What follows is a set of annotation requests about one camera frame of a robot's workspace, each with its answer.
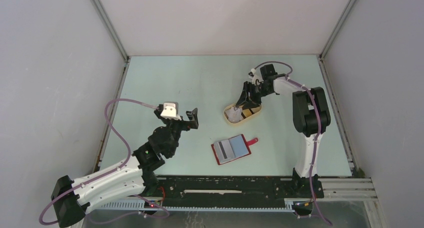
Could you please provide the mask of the white VIP card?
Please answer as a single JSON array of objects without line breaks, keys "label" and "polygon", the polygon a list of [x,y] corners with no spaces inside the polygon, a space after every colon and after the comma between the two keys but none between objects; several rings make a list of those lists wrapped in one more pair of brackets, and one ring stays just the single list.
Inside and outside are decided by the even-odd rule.
[{"label": "white VIP card", "polygon": [[242,108],[231,106],[229,109],[225,110],[224,114],[226,115],[228,121],[232,124],[239,123],[242,121]]}]

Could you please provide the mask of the white magnetic stripe card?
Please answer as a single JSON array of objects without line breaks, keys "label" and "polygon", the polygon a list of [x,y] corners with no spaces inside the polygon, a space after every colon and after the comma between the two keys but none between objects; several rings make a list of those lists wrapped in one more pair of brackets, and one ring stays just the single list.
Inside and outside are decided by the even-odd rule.
[{"label": "white magnetic stripe card", "polygon": [[228,139],[217,141],[212,145],[212,147],[218,164],[224,164],[236,158]]}]

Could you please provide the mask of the red card holder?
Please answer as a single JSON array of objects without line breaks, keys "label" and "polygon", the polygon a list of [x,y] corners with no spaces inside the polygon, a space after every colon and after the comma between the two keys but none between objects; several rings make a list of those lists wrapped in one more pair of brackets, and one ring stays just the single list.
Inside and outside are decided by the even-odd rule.
[{"label": "red card holder", "polygon": [[243,134],[222,139],[211,144],[215,160],[219,166],[252,154],[250,146],[259,141],[257,137],[246,140]]}]

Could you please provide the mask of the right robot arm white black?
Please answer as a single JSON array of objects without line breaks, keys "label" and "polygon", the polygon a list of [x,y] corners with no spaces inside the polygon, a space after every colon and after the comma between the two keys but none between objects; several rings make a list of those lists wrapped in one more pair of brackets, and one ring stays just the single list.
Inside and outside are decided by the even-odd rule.
[{"label": "right robot arm white black", "polygon": [[279,74],[275,64],[276,61],[265,61],[253,68],[249,80],[243,83],[240,97],[225,109],[224,115],[230,123],[237,124],[253,117],[261,109],[264,97],[291,95],[292,121],[296,131],[303,135],[303,145],[290,189],[295,196],[304,197],[319,185],[317,156],[322,136],[331,124],[331,115],[322,87],[309,88],[291,79],[293,68],[285,62],[280,64],[288,67],[289,72]]}]

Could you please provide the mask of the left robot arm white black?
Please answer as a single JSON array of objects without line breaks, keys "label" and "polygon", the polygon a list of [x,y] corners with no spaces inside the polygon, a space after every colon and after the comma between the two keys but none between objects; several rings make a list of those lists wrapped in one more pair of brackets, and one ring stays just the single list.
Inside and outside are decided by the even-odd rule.
[{"label": "left robot arm white black", "polygon": [[159,105],[154,114],[164,125],[125,159],[80,178],[65,175],[56,181],[51,201],[59,227],[70,227],[112,201],[156,194],[159,181],[154,171],[175,155],[181,133],[197,129],[199,121],[197,108],[187,111],[188,119],[184,120],[169,102]]}]

